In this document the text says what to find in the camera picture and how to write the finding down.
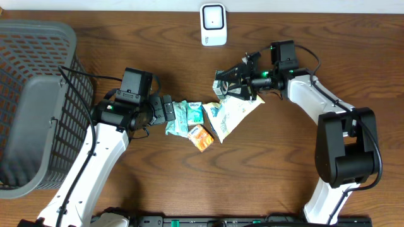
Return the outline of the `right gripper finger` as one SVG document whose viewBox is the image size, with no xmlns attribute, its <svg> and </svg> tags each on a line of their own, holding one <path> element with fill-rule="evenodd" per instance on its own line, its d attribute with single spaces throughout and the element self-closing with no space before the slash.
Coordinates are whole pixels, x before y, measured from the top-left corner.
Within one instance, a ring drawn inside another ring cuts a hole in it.
<svg viewBox="0 0 404 227">
<path fill-rule="evenodd" d="M 242 79 L 247 79 L 251 77 L 251 71 L 253 68 L 253 64 L 251 62 L 248 63 L 239 63 L 234 67 L 218 73 L 215 76 L 216 80 L 220 81 L 239 81 Z"/>
<path fill-rule="evenodd" d="M 246 84 L 241 86 L 235 86 L 234 88 L 232 88 L 229 86 L 228 83 L 224 83 L 221 89 L 222 89 L 222 94 L 220 95 L 221 100 L 224 100 L 228 96 L 232 96 L 244 101 L 254 100 L 251 88 Z"/>
</svg>

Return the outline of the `teal white tissue pack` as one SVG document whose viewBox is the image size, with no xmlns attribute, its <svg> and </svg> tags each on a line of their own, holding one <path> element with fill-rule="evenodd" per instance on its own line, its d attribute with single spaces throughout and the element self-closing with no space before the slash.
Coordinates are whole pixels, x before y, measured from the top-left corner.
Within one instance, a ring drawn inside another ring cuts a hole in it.
<svg viewBox="0 0 404 227">
<path fill-rule="evenodd" d="M 167 122 L 165 134 L 173 134 L 175 136 L 187 137 L 188 123 L 187 123 L 187 101 L 173 103 L 175 120 Z"/>
</svg>

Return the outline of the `small teal tissue pack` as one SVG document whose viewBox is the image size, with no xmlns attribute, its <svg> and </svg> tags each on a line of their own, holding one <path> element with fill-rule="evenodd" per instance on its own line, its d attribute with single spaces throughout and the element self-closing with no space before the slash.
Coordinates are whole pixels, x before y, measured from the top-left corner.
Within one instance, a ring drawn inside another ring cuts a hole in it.
<svg viewBox="0 0 404 227">
<path fill-rule="evenodd" d="M 203 125 L 204 115 L 203 115 L 203 106 L 201 102 L 189 102 L 186 105 L 187 107 L 187 124 L 188 126 L 192 125 Z"/>
</svg>

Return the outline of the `round black red tin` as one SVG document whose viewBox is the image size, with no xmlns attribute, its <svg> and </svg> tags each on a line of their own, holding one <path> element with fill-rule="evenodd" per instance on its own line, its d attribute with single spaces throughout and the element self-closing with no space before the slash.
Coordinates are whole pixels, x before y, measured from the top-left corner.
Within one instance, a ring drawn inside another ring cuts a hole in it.
<svg viewBox="0 0 404 227">
<path fill-rule="evenodd" d="M 223 72 L 222 70 L 216 70 L 215 71 L 215 76 L 218 73 Z M 222 85 L 224 83 L 228 83 L 230 87 L 234 88 L 235 86 L 237 86 L 237 81 L 220 81 L 220 80 L 216 80 L 214 79 L 213 85 L 212 85 L 212 89 L 214 91 L 214 93 L 216 94 L 216 96 L 220 99 L 220 95 L 222 94 Z"/>
</svg>

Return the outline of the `large white snack bag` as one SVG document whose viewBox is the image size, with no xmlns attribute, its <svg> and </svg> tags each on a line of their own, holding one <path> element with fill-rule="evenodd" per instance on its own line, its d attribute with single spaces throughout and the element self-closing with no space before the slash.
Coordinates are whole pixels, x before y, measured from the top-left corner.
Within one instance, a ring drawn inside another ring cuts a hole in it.
<svg viewBox="0 0 404 227">
<path fill-rule="evenodd" d="M 203 104 L 203 109 L 219 141 L 223 143 L 241 121 L 260 104 L 264 104 L 264 100 L 259 96 L 256 100 L 249 101 L 227 96 L 220 103 Z"/>
</svg>

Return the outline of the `orange small snack pack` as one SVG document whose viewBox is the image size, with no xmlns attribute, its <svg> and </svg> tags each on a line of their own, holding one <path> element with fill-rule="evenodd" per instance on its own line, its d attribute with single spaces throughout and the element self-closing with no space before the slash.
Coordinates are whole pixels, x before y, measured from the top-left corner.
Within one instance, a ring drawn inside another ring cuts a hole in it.
<svg viewBox="0 0 404 227">
<path fill-rule="evenodd" d="M 214 142 L 214 138 L 210 133 L 200 124 L 193 127 L 187 134 L 188 139 L 203 152 Z"/>
</svg>

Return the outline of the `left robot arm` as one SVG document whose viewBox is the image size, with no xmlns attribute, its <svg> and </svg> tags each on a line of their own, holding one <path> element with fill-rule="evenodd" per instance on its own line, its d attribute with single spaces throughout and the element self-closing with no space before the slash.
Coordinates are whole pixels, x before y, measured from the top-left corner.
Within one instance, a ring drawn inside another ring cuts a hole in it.
<svg viewBox="0 0 404 227">
<path fill-rule="evenodd" d="M 22 219 L 19 226 L 128 226 L 129 218 L 116 213 L 92 221 L 100 193 L 133 133 L 174 119 L 169 95 L 152 95 L 140 103 L 131 103 L 128 97 L 100 101 L 92 110 L 93 124 L 85 142 L 57 194 L 36 221 Z"/>
</svg>

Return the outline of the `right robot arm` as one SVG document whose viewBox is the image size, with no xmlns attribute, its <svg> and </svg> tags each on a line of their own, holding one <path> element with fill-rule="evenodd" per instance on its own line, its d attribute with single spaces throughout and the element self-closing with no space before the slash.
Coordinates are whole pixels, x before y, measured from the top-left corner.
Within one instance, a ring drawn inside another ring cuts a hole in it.
<svg viewBox="0 0 404 227">
<path fill-rule="evenodd" d="M 375 187 L 383 174 L 376 117 L 369 108 L 355 108 L 328 91 L 315 72 L 299 67 L 294 49 L 271 48 L 273 69 L 260 71 L 260 52 L 216 71 L 213 91 L 221 101 L 258 99 L 260 91 L 278 90 L 317 125 L 315 166 L 319 181 L 304 206 L 301 222 L 337 224 L 338 213 L 352 192 Z"/>
</svg>

